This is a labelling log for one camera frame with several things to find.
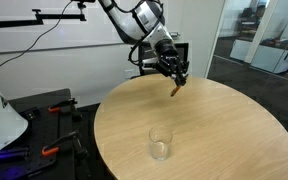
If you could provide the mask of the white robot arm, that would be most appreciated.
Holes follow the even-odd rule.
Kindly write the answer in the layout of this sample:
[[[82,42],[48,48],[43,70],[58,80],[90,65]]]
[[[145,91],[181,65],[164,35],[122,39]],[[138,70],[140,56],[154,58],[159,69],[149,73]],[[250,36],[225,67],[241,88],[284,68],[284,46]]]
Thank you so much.
[[[140,0],[131,10],[123,10],[115,0],[98,0],[109,17],[121,40],[131,45],[128,61],[134,50],[147,40],[156,58],[143,66],[156,69],[174,80],[177,86],[184,86],[188,76],[189,63],[181,60],[174,40],[167,30],[164,7],[160,0]]]

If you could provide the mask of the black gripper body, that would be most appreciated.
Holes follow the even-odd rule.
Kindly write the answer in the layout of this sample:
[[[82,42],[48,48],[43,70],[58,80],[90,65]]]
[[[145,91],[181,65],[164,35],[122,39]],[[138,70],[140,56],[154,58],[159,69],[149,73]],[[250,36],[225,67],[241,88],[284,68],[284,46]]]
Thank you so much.
[[[188,71],[189,61],[178,53],[178,50],[170,39],[159,41],[155,46],[157,62],[155,69],[164,76],[177,76],[186,74]]]

